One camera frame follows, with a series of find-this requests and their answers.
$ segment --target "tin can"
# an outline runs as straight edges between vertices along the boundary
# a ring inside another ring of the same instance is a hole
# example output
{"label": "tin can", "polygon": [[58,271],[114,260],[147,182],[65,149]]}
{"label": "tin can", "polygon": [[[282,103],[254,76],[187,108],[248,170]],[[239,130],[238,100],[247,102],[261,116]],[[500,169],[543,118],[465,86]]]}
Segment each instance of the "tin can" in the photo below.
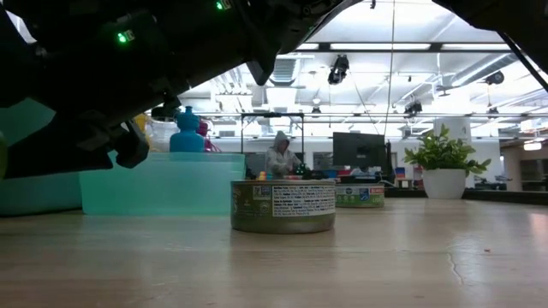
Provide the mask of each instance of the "tin can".
{"label": "tin can", "polygon": [[327,231],[335,223],[334,181],[233,181],[232,228],[264,234]]}
{"label": "tin can", "polygon": [[384,186],[376,184],[337,184],[337,207],[384,207]]}

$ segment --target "blue bottle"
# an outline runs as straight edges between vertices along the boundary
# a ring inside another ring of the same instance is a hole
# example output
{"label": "blue bottle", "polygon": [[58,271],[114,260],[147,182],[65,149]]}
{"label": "blue bottle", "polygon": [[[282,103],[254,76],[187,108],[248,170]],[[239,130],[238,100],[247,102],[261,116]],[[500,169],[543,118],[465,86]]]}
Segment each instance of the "blue bottle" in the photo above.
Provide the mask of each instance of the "blue bottle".
{"label": "blue bottle", "polygon": [[200,119],[192,113],[192,107],[177,115],[177,126],[180,133],[174,133],[170,139],[170,152],[203,152],[204,137],[196,130],[200,126]]}

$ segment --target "computer monitor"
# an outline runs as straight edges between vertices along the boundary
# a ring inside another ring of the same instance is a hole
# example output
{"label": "computer monitor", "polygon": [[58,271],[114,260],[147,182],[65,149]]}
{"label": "computer monitor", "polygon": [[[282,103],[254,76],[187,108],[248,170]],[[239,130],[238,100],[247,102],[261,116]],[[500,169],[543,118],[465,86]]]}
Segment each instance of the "computer monitor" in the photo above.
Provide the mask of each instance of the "computer monitor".
{"label": "computer monitor", "polygon": [[333,133],[333,164],[336,166],[387,166],[384,135],[366,133]]}

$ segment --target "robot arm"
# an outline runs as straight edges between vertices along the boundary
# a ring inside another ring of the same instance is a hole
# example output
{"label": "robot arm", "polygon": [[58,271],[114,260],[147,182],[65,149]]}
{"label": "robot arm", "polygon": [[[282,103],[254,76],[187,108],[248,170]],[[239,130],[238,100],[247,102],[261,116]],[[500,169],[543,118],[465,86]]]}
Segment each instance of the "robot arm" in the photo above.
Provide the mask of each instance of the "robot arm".
{"label": "robot arm", "polygon": [[[37,43],[26,44],[0,6],[0,64],[17,76],[0,93],[0,107],[33,98],[57,112],[10,146],[6,178],[109,169],[112,150],[117,163],[132,168],[148,152],[134,116],[162,102],[160,114],[175,112],[178,94],[242,63],[263,85],[277,54],[358,2],[4,0]],[[545,1],[435,2],[475,27],[507,34],[548,68]],[[30,158],[36,149],[45,154]]]}

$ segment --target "green leaves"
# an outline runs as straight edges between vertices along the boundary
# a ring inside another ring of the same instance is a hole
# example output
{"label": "green leaves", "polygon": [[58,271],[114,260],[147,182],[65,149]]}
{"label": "green leaves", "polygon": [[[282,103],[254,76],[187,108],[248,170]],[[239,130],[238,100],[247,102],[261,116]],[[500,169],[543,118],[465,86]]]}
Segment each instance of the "green leaves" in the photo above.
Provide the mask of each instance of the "green leaves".
{"label": "green leaves", "polygon": [[468,155],[476,150],[471,145],[466,145],[462,140],[449,140],[450,130],[442,125],[439,136],[433,131],[420,137],[422,143],[419,150],[405,149],[405,163],[419,164],[426,170],[433,169],[465,169],[467,175],[470,172],[481,174],[487,170],[491,159],[483,163],[475,160],[467,160]]}

